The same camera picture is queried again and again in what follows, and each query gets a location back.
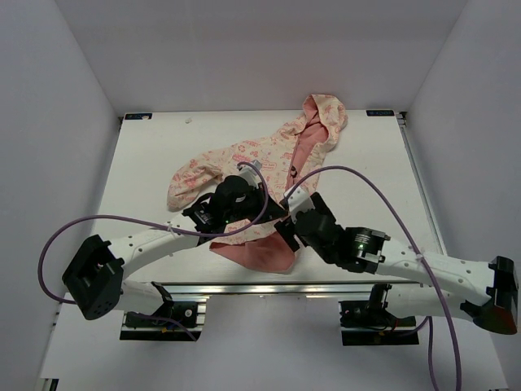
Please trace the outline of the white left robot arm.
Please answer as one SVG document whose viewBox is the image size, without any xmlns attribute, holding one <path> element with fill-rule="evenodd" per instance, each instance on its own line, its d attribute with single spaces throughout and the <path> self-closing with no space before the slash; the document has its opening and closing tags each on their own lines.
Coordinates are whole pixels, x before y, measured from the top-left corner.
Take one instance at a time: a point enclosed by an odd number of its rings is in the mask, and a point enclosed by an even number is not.
<svg viewBox="0 0 521 391">
<path fill-rule="evenodd" d="M 81 244 L 62 280 L 87 320 L 124 310 L 142 313 L 155 325 L 165 324 L 172 315 L 170 294 L 158 283 L 131 281 L 130 275 L 219 237 L 229 224 L 260 225 L 284 217 L 285 209 L 266 191 L 262 183 L 231 175 L 165 226 L 111 240 L 92 235 Z"/>
</svg>

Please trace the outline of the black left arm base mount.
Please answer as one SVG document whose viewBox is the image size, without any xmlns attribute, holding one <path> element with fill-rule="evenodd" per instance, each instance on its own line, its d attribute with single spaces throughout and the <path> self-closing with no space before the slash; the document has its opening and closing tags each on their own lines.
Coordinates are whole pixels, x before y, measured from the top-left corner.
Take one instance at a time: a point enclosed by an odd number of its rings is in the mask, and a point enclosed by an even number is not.
<svg viewBox="0 0 521 391">
<path fill-rule="evenodd" d="M 170 293 L 160 283 L 122 283 L 118 310 L 125 312 L 121 340 L 196 341 L 204 325 L 206 300 Z"/>
</svg>

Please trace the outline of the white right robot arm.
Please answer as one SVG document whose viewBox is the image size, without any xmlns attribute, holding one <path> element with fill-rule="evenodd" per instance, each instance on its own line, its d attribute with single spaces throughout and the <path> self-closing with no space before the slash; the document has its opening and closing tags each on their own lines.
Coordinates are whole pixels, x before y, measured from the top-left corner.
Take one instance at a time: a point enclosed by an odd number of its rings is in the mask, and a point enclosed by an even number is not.
<svg viewBox="0 0 521 391">
<path fill-rule="evenodd" d="M 519 282 L 515 263 L 497 256 L 490 262 L 465 261 L 426 252 L 366 227 L 337 224 L 319 193 L 301 187 L 287 191 L 288 212 L 276 224 L 292 251 L 310 247 L 325 263 L 358 274 L 397 277 L 411 287 L 374 285 L 367 304 L 369 318 L 379 325 L 394 318 L 442 316 L 441 299 L 450 314 L 492 333 L 518 331 Z"/>
</svg>

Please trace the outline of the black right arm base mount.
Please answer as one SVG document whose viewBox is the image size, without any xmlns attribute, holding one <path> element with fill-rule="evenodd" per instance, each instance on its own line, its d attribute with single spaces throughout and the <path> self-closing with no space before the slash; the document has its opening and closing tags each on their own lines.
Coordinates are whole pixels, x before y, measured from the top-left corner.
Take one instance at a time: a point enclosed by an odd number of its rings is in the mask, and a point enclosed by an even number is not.
<svg viewBox="0 0 521 391">
<path fill-rule="evenodd" d="M 375 284 L 365 300 L 339 303 L 339 323 L 343 346 L 418 345 L 416 318 L 397 318 L 387 311 L 387 294 L 392 286 Z"/>
</svg>

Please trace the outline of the pink cream printed hooded jacket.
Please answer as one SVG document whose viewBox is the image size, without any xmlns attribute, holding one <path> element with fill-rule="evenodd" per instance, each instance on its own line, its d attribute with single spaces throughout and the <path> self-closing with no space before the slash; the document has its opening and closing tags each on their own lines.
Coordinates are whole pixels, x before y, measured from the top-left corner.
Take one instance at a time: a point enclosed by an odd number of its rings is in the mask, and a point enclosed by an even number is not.
<svg viewBox="0 0 521 391">
<path fill-rule="evenodd" d="M 348 122 L 345 106 L 333 95 L 311 94 L 302 114 L 269 137 L 244 140 L 229 147 L 203 152 L 182 166 L 172 177 L 167 194 L 171 210 L 185 208 L 196 200 L 202 186 L 215 179 L 222 182 L 241 161 L 258 160 L 270 196 L 280 201 L 287 189 L 315 169 L 339 141 Z M 247 269 L 287 273 L 296 261 L 272 222 L 246 228 L 241 222 L 227 226 L 230 236 L 210 244 L 213 253 Z"/>
</svg>

